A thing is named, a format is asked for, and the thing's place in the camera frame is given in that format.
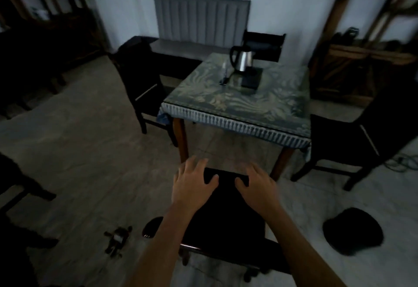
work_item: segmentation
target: patterned tablecloth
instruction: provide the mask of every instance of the patterned tablecloth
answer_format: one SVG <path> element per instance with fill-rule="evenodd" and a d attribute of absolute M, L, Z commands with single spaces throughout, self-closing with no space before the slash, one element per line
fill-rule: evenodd
<path fill-rule="evenodd" d="M 168 114 L 258 137 L 291 148 L 310 143 L 307 67 L 289 67 L 255 60 L 263 68 L 257 90 L 241 87 L 241 76 L 233 74 L 220 85 L 222 64 L 233 72 L 229 56 L 211 54 L 161 104 Z"/>

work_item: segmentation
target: forearm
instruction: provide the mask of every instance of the forearm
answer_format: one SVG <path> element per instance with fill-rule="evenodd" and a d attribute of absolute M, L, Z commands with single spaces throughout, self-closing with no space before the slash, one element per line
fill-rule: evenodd
<path fill-rule="evenodd" d="M 344 287 L 345 284 L 303 237 L 285 210 L 279 205 L 266 218 L 282 247 L 293 279 L 298 287 Z"/>
<path fill-rule="evenodd" d="M 169 286 L 181 240 L 193 215 L 172 205 L 126 287 Z"/>

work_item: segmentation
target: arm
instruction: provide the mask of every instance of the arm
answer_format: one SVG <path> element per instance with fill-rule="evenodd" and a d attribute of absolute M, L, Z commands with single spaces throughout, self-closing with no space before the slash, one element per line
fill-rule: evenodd
<path fill-rule="evenodd" d="M 193 215 L 218 186 L 217 175 L 209 184 L 204 183 L 203 171 L 208 160 L 201 159 L 195 166 L 194 159 L 189 158 L 175 174 L 172 204 L 126 287 L 170 285 L 184 232 Z"/>
<path fill-rule="evenodd" d="M 270 226 L 289 263 L 298 287 L 345 287 L 309 242 L 302 236 L 277 199 L 276 182 L 256 164 L 247 167 L 249 186 L 239 178 L 235 186 L 246 203 Z"/>

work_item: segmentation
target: dining table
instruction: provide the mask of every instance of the dining table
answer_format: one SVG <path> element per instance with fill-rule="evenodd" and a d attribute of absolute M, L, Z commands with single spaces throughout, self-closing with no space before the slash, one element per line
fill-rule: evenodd
<path fill-rule="evenodd" d="M 270 173 L 278 180 L 296 149 L 311 145 L 309 72 L 306 66 L 254 60 L 258 88 L 243 86 L 229 55 L 212 53 L 163 101 L 159 119 L 171 118 L 180 160 L 189 157 L 184 120 L 216 126 L 282 146 Z M 226 84 L 222 78 L 229 76 Z"/>

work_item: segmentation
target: kettle handle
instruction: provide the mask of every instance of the kettle handle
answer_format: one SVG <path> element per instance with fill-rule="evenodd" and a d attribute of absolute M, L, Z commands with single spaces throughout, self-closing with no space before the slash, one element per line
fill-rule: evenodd
<path fill-rule="evenodd" d="M 229 52 L 229 59 L 231 60 L 231 65 L 235 68 L 237 66 L 238 55 L 241 52 L 242 47 L 233 46 L 231 51 Z M 235 61 L 233 61 L 233 53 L 237 52 L 237 56 L 235 57 Z"/>

